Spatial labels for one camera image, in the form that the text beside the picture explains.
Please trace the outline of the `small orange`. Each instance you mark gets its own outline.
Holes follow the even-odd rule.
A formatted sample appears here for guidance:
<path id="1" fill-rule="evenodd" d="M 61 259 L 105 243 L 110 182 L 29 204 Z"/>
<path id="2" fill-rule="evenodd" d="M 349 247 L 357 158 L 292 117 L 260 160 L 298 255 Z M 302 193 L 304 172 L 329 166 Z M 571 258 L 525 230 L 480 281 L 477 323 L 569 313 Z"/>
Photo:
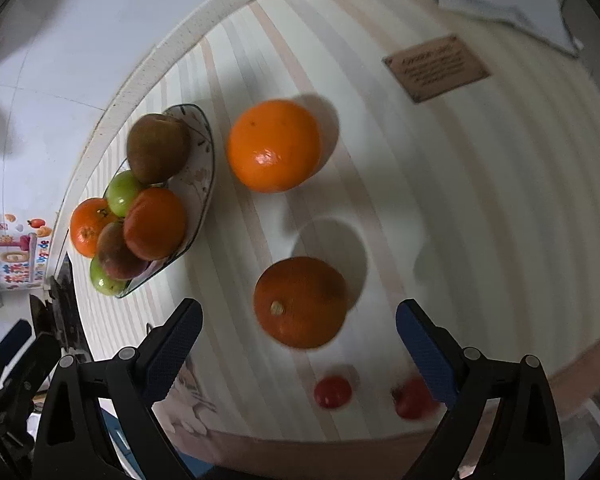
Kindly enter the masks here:
<path id="1" fill-rule="evenodd" d="M 70 219 L 70 237 L 76 251 L 86 258 L 94 258 L 100 233 L 118 217 L 110 210 L 108 200 L 93 197 L 76 206 Z"/>

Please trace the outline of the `large orange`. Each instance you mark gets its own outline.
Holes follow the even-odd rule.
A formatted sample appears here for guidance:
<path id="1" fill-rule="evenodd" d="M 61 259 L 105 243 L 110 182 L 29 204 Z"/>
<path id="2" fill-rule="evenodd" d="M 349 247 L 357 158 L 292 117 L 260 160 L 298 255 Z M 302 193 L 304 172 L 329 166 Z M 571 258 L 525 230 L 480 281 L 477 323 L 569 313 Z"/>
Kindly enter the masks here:
<path id="1" fill-rule="evenodd" d="M 280 193 L 314 175 L 323 154 L 318 122 L 291 100 L 268 100 L 242 113 L 230 128 L 226 157 L 247 188 Z"/>

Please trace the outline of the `floral oval plate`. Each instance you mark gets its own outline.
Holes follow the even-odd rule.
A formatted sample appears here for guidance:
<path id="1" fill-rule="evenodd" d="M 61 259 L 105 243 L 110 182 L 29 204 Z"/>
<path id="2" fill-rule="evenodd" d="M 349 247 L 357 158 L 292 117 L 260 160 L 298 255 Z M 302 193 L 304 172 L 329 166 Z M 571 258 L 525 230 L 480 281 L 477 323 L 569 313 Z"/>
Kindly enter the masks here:
<path id="1" fill-rule="evenodd" d="M 145 271 L 126 281 L 125 288 L 114 294 L 124 298 L 153 276 L 166 269 L 191 248 L 204 225 L 215 184 L 215 145 L 212 130 L 204 111 L 194 103 L 175 104 L 166 108 L 163 115 L 179 119 L 187 126 L 192 139 L 192 150 L 184 168 L 159 188 L 167 188 L 181 200 L 187 211 L 187 231 L 180 246 L 169 257 L 151 261 Z"/>

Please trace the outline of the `red green apple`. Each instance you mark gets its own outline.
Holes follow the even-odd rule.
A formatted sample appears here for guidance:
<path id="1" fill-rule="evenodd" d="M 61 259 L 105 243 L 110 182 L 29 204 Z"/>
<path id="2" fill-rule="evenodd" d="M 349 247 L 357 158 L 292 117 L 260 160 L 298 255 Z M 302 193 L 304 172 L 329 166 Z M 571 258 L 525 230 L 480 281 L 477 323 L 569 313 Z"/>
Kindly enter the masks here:
<path id="1" fill-rule="evenodd" d="M 97 241 L 96 257 L 102 270 L 110 278 L 120 281 L 132 280 L 148 267 L 148 262 L 133 254 L 125 243 L 121 221 L 111 222 L 102 229 Z"/>

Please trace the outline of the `colourful wall sticker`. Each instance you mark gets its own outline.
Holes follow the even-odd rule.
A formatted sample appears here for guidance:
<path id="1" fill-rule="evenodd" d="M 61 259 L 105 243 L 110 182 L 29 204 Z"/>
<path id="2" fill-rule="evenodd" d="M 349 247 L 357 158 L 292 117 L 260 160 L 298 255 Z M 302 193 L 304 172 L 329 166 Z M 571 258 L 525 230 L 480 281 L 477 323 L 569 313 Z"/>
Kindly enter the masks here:
<path id="1" fill-rule="evenodd" d="M 0 214 L 0 289 L 41 288 L 53 229 L 42 218 Z"/>

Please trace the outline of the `brown kiwi fruit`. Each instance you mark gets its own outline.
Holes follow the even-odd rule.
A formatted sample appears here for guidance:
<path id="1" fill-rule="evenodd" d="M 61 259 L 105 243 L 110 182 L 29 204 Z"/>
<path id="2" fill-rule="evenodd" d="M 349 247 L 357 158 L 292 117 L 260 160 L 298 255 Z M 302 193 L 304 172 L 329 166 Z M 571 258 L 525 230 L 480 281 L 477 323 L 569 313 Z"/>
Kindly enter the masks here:
<path id="1" fill-rule="evenodd" d="M 166 182 L 186 165 L 192 139 L 186 123 L 163 114 L 147 114 L 134 125 L 126 140 L 126 158 L 144 185 Z"/>

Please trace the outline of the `medium orange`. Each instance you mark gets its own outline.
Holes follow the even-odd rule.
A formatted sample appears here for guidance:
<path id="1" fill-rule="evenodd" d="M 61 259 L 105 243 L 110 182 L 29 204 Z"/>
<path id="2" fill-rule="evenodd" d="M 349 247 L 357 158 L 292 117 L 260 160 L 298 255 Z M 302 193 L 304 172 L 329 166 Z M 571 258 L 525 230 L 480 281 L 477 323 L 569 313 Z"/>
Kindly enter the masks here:
<path id="1" fill-rule="evenodd" d="M 177 195 L 167 188 L 146 188 L 124 219 L 126 246 L 145 261 L 169 257 L 184 240 L 187 222 L 186 209 Z"/>

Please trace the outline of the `striped table mat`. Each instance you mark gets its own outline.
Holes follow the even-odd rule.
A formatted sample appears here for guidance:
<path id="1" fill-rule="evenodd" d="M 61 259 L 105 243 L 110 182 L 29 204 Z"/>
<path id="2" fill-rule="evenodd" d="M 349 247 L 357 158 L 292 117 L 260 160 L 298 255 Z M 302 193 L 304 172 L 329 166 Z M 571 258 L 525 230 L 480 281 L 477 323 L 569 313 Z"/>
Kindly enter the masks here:
<path id="1" fill-rule="evenodd" d="M 327 159 L 300 188 L 257 194 L 225 142 L 276 98 L 318 117 Z M 394 324 L 406 298 L 490 358 L 537 356 L 562 414 L 600 388 L 600 89 L 581 62 L 434 0 L 253 0 L 208 27 L 136 114 L 180 103 L 202 108 L 216 151 L 193 246 L 120 299 L 73 265 L 96 359 L 139 344 L 182 299 L 201 303 L 190 371 L 161 411 L 185 451 L 245 463 L 421 444 L 428 422 L 392 402 L 414 372 Z M 261 274 L 300 256 L 348 290 L 342 329 L 312 350 L 280 344 L 253 312 Z M 313 391 L 332 375 L 353 394 L 324 410 Z"/>

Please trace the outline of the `black gas stove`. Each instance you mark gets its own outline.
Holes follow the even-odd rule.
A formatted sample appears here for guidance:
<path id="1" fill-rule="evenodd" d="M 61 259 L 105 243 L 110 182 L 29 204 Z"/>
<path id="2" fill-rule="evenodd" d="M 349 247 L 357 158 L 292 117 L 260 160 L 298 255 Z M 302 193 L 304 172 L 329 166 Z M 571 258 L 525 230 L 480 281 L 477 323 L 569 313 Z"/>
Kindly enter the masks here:
<path id="1" fill-rule="evenodd" d="M 30 294 L 29 304 L 35 335 L 51 334 L 62 352 L 73 354 L 81 363 L 93 361 L 81 322 L 68 256 L 61 263 L 59 274 L 50 278 L 44 298 Z"/>

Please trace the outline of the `red cherry tomato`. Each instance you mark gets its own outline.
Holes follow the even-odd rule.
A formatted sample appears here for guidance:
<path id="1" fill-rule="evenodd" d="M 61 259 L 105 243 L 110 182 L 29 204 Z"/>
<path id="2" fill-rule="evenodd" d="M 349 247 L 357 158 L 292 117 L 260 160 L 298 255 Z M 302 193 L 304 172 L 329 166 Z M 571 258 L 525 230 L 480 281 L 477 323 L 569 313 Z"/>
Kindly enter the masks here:
<path id="1" fill-rule="evenodd" d="M 332 375 L 322 378 L 314 387 L 314 401 L 324 410 L 338 410 L 347 405 L 353 388 L 346 378 Z"/>
<path id="2" fill-rule="evenodd" d="M 394 410 L 402 419 L 421 420 L 434 414 L 439 402 L 432 397 L 424 378 L 415 376 L 392 390 Z"/>

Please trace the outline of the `dark reddish orange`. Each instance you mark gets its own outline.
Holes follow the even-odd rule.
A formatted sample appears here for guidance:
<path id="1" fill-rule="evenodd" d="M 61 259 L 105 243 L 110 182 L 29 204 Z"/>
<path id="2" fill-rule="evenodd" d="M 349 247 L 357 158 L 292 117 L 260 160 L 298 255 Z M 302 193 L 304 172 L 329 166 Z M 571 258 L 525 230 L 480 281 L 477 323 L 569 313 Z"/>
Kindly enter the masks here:
<path id="1" fill-rule="evenodd" d="M 328 263 L 300 256 L 269 266 L 254 286 L 262 330 L 286 347 L 312 350 L 334 339 L 349 310 L 347 284 Z"/>

